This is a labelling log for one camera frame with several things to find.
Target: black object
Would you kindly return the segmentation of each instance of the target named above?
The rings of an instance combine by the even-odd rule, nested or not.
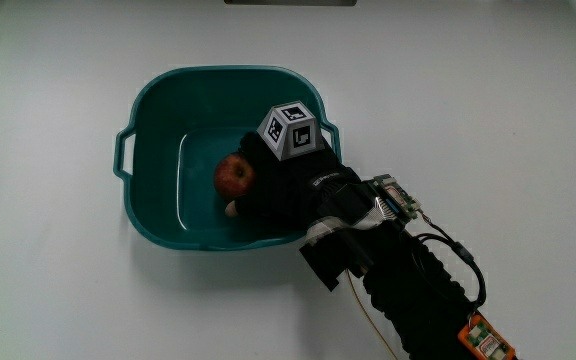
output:
[[[372,260],[369,269],[358,264],[356,249]],[[341,230],[300,251],[329,290],[346,268],[355,277],[363,276],[372,306],[393,323],[411,359],[475,358],[457,339],[472,310],[465,290],[397,223],[385,222],[368,231]],[[425,265],[423,276],[410,256],[413,252]]]
[[[235,199],[237,212],[297,230],[317,220],[316,209],[328,196],[344,184],[361,182],[322,141],[323,150],[279,161],[259,134],[244,135],[239,152],[255,169],[257,181],[247,195]],[[317,186],[309,185],[318,179]]]

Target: white table surface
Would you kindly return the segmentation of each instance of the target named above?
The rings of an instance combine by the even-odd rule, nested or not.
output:
[[[476,255],[482,311],[520,357],[576,358],[567,6],[145,3],[0,3],[0,359],[388,358],[348,284],[329,293],[298,243],[177,252],[128,221],[115,135],[145,83],[206,64],[308,78],[344,162],[396,175]],[[438,253],[474,295],[470,273]]]

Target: apple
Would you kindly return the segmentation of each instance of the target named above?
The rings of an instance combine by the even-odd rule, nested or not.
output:
[[[223,158],[215,168],[213,184],[226,202],[245,195],[256,179],[255,170],[243,155],[234,152]]]

